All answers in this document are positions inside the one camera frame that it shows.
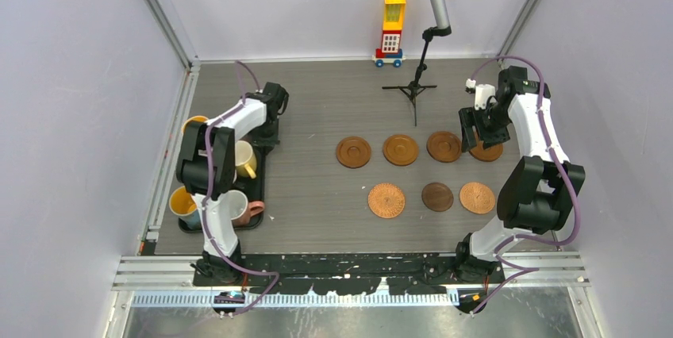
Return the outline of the brown wooden coaster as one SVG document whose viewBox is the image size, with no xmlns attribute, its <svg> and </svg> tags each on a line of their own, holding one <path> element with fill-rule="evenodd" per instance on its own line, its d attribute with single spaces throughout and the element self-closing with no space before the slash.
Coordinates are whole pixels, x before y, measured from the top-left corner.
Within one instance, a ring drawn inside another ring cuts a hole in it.
<svg viewBox="0 0 673 338">
<path fill-rule="evenodd" d="M 452 163 L 462 155 L 461 140 L 454 133 L 438 131 L 427 139 L 426 150 L 434 160 Z"/>
<path fill-rule="evenodd" d="M 503 144 L 496 144 L 489 148 L 485 148 L 483 141 L 479 139 L 477 132 L 474 132 L 475 138 L 477 139 L 477 145 L 469 150 L 469 154 L 482 162 L 493 162 L 497 160 L 503 153 L 504 148 Z"/>
<path fill-rule="evenodd" d="M 389 136 L 383 143 L 383 155 L 395 166 L 408 166 L 416 161 L 419 147 L 415 139 L 404 134 Z"/>
<path fill-rule="evenodd" d="M 371 159 L 371 146 L 360 136 L 347 136 L 336 146 L 336 159 L 344 167 L 356 169 Z"/>
</svg>

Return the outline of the black tripod microphone stand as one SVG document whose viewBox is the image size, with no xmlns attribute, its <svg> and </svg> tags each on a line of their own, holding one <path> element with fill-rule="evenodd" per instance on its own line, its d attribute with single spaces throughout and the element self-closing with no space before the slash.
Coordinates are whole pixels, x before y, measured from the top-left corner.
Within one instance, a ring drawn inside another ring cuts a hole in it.
<svg viewBox="0 0 673 338">
<path fill-rule="evenodd" d="M 430 28 L 427 28 L 423 33 L 422 33 L 422 39 L 424 41 L 424 47 L 421 53 L 421 58 L 419 60 L 419 63 L 417 65 L 414 78 L 413 80 L 410 81 L 410 83 L 407 86 L 382 86 L 382 90 L 400 90 L 410 101 L 412 108 L 413 108 L 413 125 L 417 126 L 417 97 L 420 93 L 425 91 L 426 89 L 434 89 L 437 88 L 437 85 L 421 85 L 420 84 L 420 79 L 422 77 L 422 74 L 424 71 L 427 69 L 427 65 L 425 64 L 425 58 L 426 54 L 429 48 L 429 44 L 433 41 L 433 39 L 437 37 L 443 37 L 443 36 L 448 36 L 452 33 L 452 28 L 451 26 L 447 26 L 445 28 L 440 28 L 439 26 L 433 26 Z"/>
</svg>

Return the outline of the white mug yellow handle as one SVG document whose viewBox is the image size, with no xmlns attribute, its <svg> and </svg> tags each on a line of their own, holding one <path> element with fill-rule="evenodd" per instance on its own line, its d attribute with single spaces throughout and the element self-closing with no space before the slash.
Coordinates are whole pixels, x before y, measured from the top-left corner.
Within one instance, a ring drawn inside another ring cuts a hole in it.
<svg viewBox="0 0 673 338">
<path fill-rule="evenodd" d="M 235 144 L 235 167 L 240 177 L 257 178 L 256 154 L 253 146 L 245 140 L 238 140 Z"/>
</svg>

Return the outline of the woven rattan coaster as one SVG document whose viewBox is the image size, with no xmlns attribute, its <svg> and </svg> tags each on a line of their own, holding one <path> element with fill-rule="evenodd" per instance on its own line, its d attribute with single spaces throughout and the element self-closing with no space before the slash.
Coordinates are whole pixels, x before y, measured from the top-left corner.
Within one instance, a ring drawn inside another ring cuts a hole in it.
<svg viewBox="0 0 673 338">
<path fill-rule="evenodd" d="M 406 196 L 398 186 L 388 182 L 380 183 L 370 190 L 367 205 L 377 217 L 391 219 L 402 214 Z"/>
<path fill-rule="evenodd" d="M 459 199 L 465 209 L 475 214 L 489 213 L 496 203 L 492 189 L 480 182 L 466 183 L 460 189 Z"/>
</svg>

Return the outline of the black plastic tray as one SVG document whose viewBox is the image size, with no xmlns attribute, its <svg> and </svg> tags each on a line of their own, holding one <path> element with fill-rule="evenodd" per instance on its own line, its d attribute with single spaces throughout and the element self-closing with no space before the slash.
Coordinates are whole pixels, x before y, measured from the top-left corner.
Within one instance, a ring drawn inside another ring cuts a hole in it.
<svg viewBox="0 0 673 338">
<path fill-rule="evenodd" d="M 257 201 L 262 202 L 264 196 L 263 175 L 264 175 L 264 165 L 266 156 L 263 154 L 263 149 L 260 149 L 256 146 L 253 146 L 253 151 L 255 153 L 256 158 L 258 159 L 258 163 L 261 164 L 261 168 L 259 168 L 259 174 L 257 175 L 257 178 L 237 179 L 233 184 L 233 189 L 244 192 L 251 202 L 257 202 Z M 260 226 L 262 224 L 262 221 L 263 221 L 263 211 L 260 211 L 258 213 L 254 213 L 253 215 L 251 215 L 250 221 L 246 225 L 242 225 L 239 222 L 234 223 L 233 224 L 234 230 L 237 232 L 244 230 L 252 230 Z M 177 221 L 177 225 L 180 231 L 187 234 L 196 234 L 202 231 L 201 224 L 199 221 L 197 222 L 194 228 L 191 228 L 183 219 L 179 218 Z"/>
</svg>

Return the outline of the white mug terracotta handle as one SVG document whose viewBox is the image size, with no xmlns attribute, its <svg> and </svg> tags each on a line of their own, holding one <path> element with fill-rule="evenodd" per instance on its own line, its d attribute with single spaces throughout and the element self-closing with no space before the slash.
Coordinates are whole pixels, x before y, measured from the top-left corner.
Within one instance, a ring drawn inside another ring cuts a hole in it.
<svg viewBox="0 0 673 338">
<path fill-rule="evenodd" d="M 252 217 L 262 213 L 266 208 L 263 201 L 250 201 L 248 196 L 240 190 L 230 190 L 226 195 L 233 227 L 247 225 Z"/>
</svg>

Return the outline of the blue mug orange inside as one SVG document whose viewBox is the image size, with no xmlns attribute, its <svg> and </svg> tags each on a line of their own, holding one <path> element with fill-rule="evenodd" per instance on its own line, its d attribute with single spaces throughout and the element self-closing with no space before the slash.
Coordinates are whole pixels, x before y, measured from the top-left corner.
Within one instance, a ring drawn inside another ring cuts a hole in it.
<svg viewBox="0 0 673 338">
<path fill-rule="evenodd" d="M 175 189 L 169 197 L 170 211 L 190 230 L 201 229 L 198 207 L 185 186 Z"/>
</svg>

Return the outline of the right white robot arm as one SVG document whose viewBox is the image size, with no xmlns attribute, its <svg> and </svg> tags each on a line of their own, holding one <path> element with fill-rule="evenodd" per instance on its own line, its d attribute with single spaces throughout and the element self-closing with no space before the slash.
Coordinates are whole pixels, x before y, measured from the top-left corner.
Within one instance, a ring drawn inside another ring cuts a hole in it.
<svg viewBox="0 0 673 338">
<path fill-rule="evenodd" d="M 469 283 L 492 275 L 499 254 L 522 240 L 547 244 L 545 233 L 561 230 L 570 215 L 577 216 L 586 172 L 560 147 L 550 116 L 551 92 L 542 78 L 532 80 L 525 67 L 509 66 L 499 72 L 496 85 L 478 84 L 471 76 L 465 87 L 475 100 L 459 111 L 462 150 L 504 144 L 513 128 L 521 155 L 498 194 L 495 217 L 456 247 L 454 275 Z"/>
</svg>

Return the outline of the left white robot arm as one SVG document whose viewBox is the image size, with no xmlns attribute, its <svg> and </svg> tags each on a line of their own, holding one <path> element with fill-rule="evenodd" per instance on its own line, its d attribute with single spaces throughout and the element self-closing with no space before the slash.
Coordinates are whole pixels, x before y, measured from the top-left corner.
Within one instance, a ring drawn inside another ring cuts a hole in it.
<svg viewBox="0 0 673 338">
<path fill-rule="evenodd" d="M 194 268 L 226 286 L 246 272 L 233 221 L 246 213 L 252 195 L 263 194 L 265 160 L 279 144 L 288 101 L 283 86 L 268 82 L 219 117 L 185 124 L 175 174 L 202 226 L 203 251 Z"/>
</svg>

